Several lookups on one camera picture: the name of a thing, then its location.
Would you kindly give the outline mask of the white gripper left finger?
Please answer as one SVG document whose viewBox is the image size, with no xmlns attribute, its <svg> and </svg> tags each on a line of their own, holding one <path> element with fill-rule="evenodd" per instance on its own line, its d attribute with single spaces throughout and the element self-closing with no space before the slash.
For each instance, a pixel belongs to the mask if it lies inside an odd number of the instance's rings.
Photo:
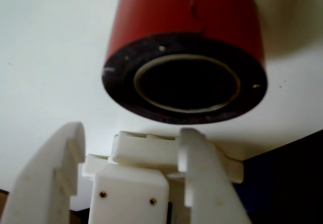
<svg viewBox="0 0 323 224">
<path fill-rule="evenodd" d="M 80 122 L 59 128 L 16 177 L 1 223 L 69 223 L 77 194 L 78 165 L 85 161 Z"/>
</svg>

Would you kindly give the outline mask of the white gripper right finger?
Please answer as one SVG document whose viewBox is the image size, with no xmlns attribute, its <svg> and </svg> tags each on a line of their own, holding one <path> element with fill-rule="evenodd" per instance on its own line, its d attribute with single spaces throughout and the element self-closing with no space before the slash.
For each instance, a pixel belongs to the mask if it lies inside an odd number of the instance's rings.
<svg viewBox="0 0 323 224">
<path fill-rule="evenodd" d="M 191 223 L 251 222 L 219 156 L 196 129 L 180 130 L 178 171 L 185 174 L 184 205 Z"/>
</svg>

